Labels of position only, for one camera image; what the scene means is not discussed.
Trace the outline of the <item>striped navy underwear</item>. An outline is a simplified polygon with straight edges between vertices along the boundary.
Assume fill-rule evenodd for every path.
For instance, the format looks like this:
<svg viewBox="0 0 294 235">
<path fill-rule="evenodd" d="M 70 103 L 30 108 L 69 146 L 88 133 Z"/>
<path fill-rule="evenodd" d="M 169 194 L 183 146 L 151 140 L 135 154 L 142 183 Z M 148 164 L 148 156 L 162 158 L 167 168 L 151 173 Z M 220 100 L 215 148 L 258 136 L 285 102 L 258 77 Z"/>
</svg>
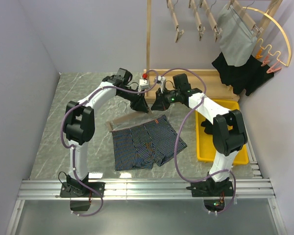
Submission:
<svg viewBox="0 0 294 235">
<path fill-rule="evenodd" d="M 115 170 L 152 169 L 174 158 L 177 132 L 165 115 L 112 131 Z"/>
</svg>

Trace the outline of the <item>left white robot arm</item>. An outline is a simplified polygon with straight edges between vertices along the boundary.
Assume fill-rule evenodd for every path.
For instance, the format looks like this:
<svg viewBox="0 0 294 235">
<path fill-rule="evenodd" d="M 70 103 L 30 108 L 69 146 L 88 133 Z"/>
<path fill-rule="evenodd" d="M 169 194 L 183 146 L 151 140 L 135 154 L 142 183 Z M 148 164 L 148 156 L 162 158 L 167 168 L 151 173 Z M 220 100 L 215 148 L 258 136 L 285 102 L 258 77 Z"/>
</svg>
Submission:
<svg viewBox="0 0 294 235">
<path fill-rule="evenodd" d="M 95 115 L 107 101 L 119 96 L 130 102 L 130 108 L 148 113 L 145 96 L 138 89 L 132 89 L 129 82 L 133 75 L 120 68 L 114 75 L 103 78 L 99 86 L 85 98 L 66 106 L 61 123 L 60 138 L 65 148 L 70 150 L 70 170 L 63 188 L 83 197 L 91 192 L 87 168 L 88 142 L 95 133 Z"/>
</svg>

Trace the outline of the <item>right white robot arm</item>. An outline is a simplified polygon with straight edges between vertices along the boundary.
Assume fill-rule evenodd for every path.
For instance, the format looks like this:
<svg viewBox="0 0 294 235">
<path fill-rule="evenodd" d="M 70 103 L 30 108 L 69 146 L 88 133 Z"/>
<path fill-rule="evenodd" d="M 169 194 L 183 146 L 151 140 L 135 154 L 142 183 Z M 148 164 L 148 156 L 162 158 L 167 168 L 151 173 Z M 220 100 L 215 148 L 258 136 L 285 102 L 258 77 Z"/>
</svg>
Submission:
<svg viewBox="0 0 294 235">
<path fill-rule="evenodd" d="M 216 150 L 213 165 L 207 177 L 199 182 L 191 182 L 193 196 L 218 197 L 233 196 L 235 183 L 229 180 L 231 168 L 238 152 L 247 143 L 247 134 L 240 110 L 230 110 L 211 100 L 203 91 L 192 88 L 185 73 L 173 77 L 173 90 L 165 86 L 164 77 L 157 76 L 160 85 L 152 110 L 162 111 L 172 103 L 182 103 L 197 111 L 212 124 L 212 142 Z"/>
</svg>

